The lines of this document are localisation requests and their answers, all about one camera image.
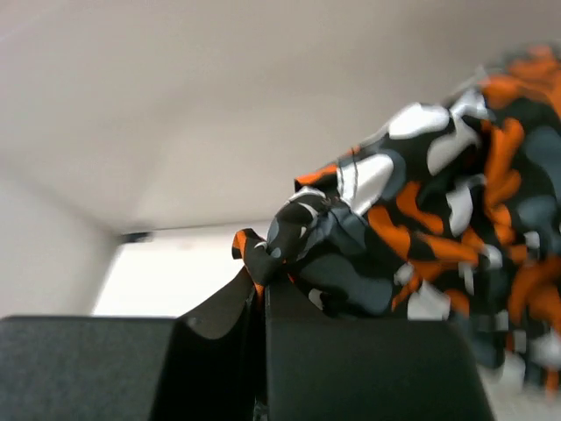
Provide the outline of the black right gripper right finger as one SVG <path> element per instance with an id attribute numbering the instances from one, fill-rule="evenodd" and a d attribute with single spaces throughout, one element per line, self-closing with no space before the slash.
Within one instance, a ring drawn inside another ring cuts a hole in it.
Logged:
<path id="1" fill-rule="evenodd" d="M 286 279 L 266 289 L 265 314 L 271 420 L 494 419 L 445 322 L 329 318 Z"/>

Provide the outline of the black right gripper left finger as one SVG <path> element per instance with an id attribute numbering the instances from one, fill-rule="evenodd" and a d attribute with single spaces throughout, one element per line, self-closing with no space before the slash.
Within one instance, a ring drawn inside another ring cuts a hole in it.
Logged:
<path id="1" fill-rule="evenodd" d="M 4 318 L 1 417 L 249 420 L 262 295 L 241 271 L 177 318 Z"/>

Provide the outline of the orange camouflage shorts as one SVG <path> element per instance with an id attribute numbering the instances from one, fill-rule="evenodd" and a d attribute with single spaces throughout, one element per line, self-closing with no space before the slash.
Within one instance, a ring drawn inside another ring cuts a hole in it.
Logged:
<path id="1" fill-rule="evenodd" d="M 512 353 L 560 391 L 560 45 L 479 68 L 295 179 L 266 236 L 232 241 L 257 291 L 286 275 L 335 318 L 455 324 L 478 363 Z"/>

